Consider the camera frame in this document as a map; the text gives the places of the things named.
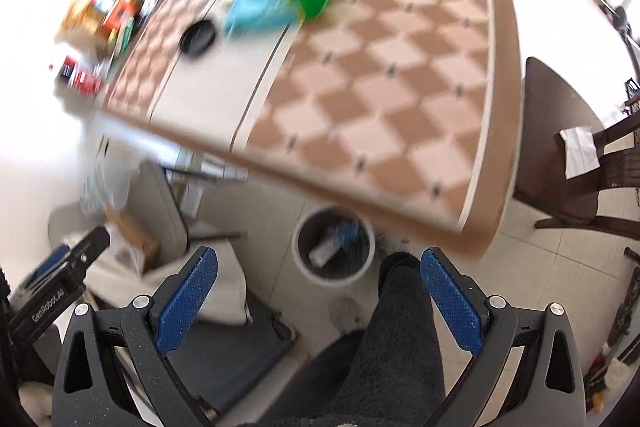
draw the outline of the metal screw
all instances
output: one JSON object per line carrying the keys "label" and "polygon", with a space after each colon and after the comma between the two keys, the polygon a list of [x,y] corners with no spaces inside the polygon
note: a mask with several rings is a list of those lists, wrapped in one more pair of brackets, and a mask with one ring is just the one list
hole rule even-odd
{"label": "metal screw", "polygon": [[135,299],[133,299],[133,307],[141,310],[142,308],[146,308],[149,306],[149,297],[146,295],[138,295]]}
{"label": "metal screw", "polygon": [[549,309],[554,315],[562,315],[564,313],[564,308],[562,308],[562,305],[558,304],[557,302],[552,302],[551,304],[549,304]]}
{"label": "metal screw", "polygon": [[497,310],[501,310],[507,305],[507,301],[499,295],[491,295],[491,297],[489,297],[489,304]]}
{"label": "metal screw", "polygon": [[74,313],[76,315],[84,315],[87,311],[89,311],[89,304],[83,302],[82,304],[78,304],[78,306],[76,306]]}

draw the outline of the chair seat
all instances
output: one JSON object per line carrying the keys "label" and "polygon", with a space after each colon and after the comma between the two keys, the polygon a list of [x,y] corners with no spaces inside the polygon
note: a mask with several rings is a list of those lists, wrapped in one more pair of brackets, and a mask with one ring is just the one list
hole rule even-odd
{"label": "chair seat", "polygon": [[[598,211],[598,171],[565,179],[562,129],[602,123],[584,99],[555,71],[528,58],[524,115],[514,197],[552,217],[591,221]],[[596,144],[598,157],[603,146]]]}

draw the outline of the white cloth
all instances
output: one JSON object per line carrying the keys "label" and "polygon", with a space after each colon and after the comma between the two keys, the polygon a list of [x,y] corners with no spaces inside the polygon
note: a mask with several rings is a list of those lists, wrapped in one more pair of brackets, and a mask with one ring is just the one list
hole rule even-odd
{"label": "white cloth", "polygon": [[563,129],[560,136],[566,149],[564,177],[568,180],[600,167],[593,134],[588,127]]}
{"label": "white cloth", "polygon": [[[72,247],[84,234],[65,237],[64,243]],[[192,243],[186,255],[172,263],[149,270],[140,277],[124,266],[116,252],[105,250],[89,267],[84,283],[92,293],[116,307],[127,306],[138,295],[153,295],[168,276],[178,273],[198,247],[209,247],[218,257],[218,277],[198,317],[229,326],[243,326],[251,319],[246,306],[246,280],[231,243],[224,239],[210,243]]]}

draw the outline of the paper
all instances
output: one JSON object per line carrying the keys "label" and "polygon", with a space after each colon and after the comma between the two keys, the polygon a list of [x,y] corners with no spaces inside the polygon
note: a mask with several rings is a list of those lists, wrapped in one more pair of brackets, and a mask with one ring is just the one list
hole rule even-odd
{"label": "paper", "polygon": [[572,127],[560,131],[566,149],[566,169],[568,180],[600,167],[593,135],[588,127]]}

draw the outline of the plastic bag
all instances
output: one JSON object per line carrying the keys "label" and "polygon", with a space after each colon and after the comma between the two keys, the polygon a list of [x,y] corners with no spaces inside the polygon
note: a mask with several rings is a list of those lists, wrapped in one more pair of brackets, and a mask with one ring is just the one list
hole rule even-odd
{"label": "plastic bag", "polygon": [[131,179],[138,173],[142,156],[110,141],[99,154],[94,169],[84,179],[80,205],[85,214],[98,214],[110,205],[122,210],[129,198]]}

